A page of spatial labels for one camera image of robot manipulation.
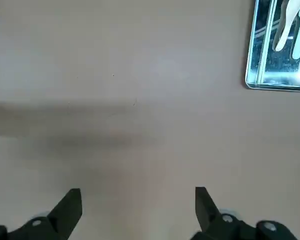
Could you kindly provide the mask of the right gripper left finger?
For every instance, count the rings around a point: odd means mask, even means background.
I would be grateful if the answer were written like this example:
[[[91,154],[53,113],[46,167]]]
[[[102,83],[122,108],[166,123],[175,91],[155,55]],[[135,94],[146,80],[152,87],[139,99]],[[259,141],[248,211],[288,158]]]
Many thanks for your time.
[[[72,188],[46,216],[34,217],[11,232],[0,225],[0,240],[67,240],[82,214],[81,190]]]

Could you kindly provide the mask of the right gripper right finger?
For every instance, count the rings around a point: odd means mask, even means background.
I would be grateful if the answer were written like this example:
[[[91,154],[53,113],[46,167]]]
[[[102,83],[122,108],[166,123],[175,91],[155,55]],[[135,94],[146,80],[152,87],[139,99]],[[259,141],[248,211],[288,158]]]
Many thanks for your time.
[[[195,213],[201,230],[193,240],[295,240],[283,224],[261,220],[255,227],[233,214],[221,213],[205,187],[195,188]]]

